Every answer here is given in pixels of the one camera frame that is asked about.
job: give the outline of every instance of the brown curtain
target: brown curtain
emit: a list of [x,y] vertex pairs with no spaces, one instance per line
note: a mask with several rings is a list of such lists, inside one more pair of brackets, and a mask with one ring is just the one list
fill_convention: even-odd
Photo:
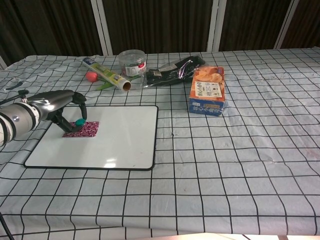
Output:
[[89,0],[2,0],[0,16],[7,65],[28,55],[102,55]]
[[320,47],[320,0],[300,0],[281,48]]
[[290,1],[227,0],[219,50],[273,49]]
[[207,50],[213,0],[103,0],[112,50]]

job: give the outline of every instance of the plastic container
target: plastic container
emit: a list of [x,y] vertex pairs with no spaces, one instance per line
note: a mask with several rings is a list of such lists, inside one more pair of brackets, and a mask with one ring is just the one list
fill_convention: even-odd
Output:
[[122,74],[132,78],[146,71],[146,54],[137,49],[126,50],[118,55]]

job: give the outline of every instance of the orange cookie box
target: orange cookie box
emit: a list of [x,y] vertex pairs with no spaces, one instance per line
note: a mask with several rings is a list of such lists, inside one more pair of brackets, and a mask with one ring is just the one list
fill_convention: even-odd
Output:
[[194,73],[189,112],[219,116],[225,104],[225,75],[220,66],[202,66]]

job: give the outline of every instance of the checkered tablecloth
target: checkered tablecloth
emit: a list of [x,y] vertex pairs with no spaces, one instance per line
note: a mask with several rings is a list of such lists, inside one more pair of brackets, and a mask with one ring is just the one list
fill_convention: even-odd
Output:
[[[69,89],[89,106],[159,108],[151,171],[25,168],[46,121],[0,147],[0,211],[16,239],[320,234],[320,49],[191,54],[224,67],[222,116],[188,113],[189,82],[95,91],[82,57],[28,56],[0,72],[0,99]],[[186,56],[148,54],[147,66]],[[120,72],[115,56],[94,59]]]

